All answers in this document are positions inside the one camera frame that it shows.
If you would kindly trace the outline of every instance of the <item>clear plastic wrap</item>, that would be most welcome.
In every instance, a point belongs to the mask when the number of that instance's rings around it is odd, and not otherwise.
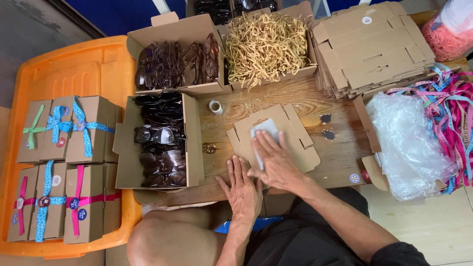
[[[399,200],[439,195],[435,180],[446,182],[456,164],[443,154],[415,96],[376,94],[366,105],[382,152],[378,161],[391,193]]]

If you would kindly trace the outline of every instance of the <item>person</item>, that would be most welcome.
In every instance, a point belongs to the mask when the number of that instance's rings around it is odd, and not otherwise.
[[[279,140],[266,131],[252,140],[264,171],[248,169],[235,155],[227,162],[230,185],[216,179],[228,202],[146,214],[128,240],[131,266],[429,265],[413,245],[369,218],[368,203],[355,189],[326,190],[301,173],[282,133]],[[298,198],[285,219],[252,233],[263,183]],[[228,234],[214,232],[229,218]]]

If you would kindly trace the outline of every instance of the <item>orange plastic crate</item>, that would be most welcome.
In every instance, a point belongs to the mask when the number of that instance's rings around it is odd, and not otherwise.
[[[134,74],[135,60],[126,49],[126,36],[64,47],[28,60],[18,69],[0,184],[0,253],[45,258],[79,257],[86,252],[127,242],[132,229],[141,220],[141,205],[130,189],[122,191],[121,227],[91,243],[65,245],[61,239],[43,243],[7,242],[7,235],[18,174],[21,169],[30,167],[16,163],[28,103],[66,95],[101,95],[125,108],[127,96],[135,91]]]

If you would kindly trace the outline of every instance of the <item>metal grate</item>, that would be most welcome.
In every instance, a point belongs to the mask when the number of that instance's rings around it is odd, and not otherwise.
[[[304,0],[282,0],[282,8],[288,8],[300,4]],[[309,0],[312,7],[314,18],[323,18],[330,16],[330,10],[327,5],[327,0]]]

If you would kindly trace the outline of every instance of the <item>colorful ribbon pile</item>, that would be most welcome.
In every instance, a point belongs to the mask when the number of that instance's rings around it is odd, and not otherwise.
[[[415,95],[424,101],[426,116],[432,121],[432,134],[459,169],[458,173],[451,174],[447,188],[442,191],[450,194],[463,184],[469,186],[473,178],[473,83],[460,80],[462,75],[473,73],[453,74],[440,63],[435,63],[430,69],[438,76],[405,88],[388,90],[386,94]]]
[[[25,199],[27,182],[28,182],[28,177],[23,177],[23,181],[21,182],[21,187],[20,187],[20,198],[15,201],[15,205],[13,206],[13,209],[18,209],[18,222],[20,226],[18,235],[20,236],[25,233],[23,207],[26,205],[32,205],[36,201],[36,198]]]
[[[39,111],[36,114],[35,120],[33,121],[33,124],[31,125],[31,127],[23,128],[23,134],[28,133],[28,147],[30,150],[33,150],[35,148],[35,142],[33,141],[33,134],[36,132],[46,131],[45,127],[36,127],[36,124],[38,123],[39,117],[41,116],[43,109],[44,109],[44,105],[41,105],[41,107],[39,107]]]
[[[87,216],[87,211],[85,209],[80,209],[79,207],[92,204],[100,201],[114,201],[117,198],[121,197],[121,193],[115,193],[113,195],[97,195],[97,196],[88,196],[81,197],[80,191],[82,190],[82,181],[84,179],[84,166],[77,166],[77,186],[76,193],[74,197],[67,197],[66,206],[72,210],[72,227],[74,229],[74,236],[79,235],[79,220],[84,220]]]
[[[53,185],[53,177],[51,170],[53,167],[53,160],[48,161],[46,170],[44,170],[44,192],[43,196],[36,200],[35,206],[38,206],[38,214],[36,216],[36,242],[42,242],[44,237],[44,229],[46,228],[46,217],[48,214],[49,205],[66,204],[66,197],[48,197]]]
[[[64,115],[63,106],[55,106],[53,109],[53,115],[48,117],[48,124],[46,130],[53,130],[53,137],[51,138],[52,143],[57,143],[59,140],[59,130],[63,132],[69,132],[73,124],[72,121],[61,121]]]
[[[90,136],[88,134],[88,130],[86,129],[98,129],[105,132],[112,132],[115,133],[115,129],[107,127],[104,124],[97,123],[97,122],[86,122],[86,115],[84,111],[80,109],[79,105],[77,104],[76,100],[74,99],[73,108],[74,113],[76,114],[77,119],[79,120],[77,124],[74,125],[73,131],[83,131],[84,132],[84,155],[86,157],[92,157],[92,143],[90,142]]]

